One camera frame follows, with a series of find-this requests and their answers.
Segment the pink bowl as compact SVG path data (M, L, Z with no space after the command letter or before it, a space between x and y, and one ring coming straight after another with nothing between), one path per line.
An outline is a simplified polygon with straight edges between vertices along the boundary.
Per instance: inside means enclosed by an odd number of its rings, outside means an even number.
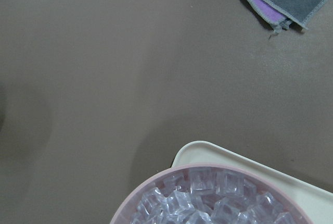
M129 223L142 194L156 183L175 172L187 173L190 168L219 168L241 172L257 184L257 188L270 191L284 204L296 223L332 223L332 193L270 168L255 170L249 167L217 163L194 163L166 169L141 183L122 202L111 223Z

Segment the pile of clear ice cubes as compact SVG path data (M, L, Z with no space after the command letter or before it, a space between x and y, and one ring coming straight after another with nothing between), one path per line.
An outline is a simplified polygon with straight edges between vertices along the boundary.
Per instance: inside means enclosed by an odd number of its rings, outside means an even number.
M146 189L130 223L303 223L299 212L241 172L193 167Z

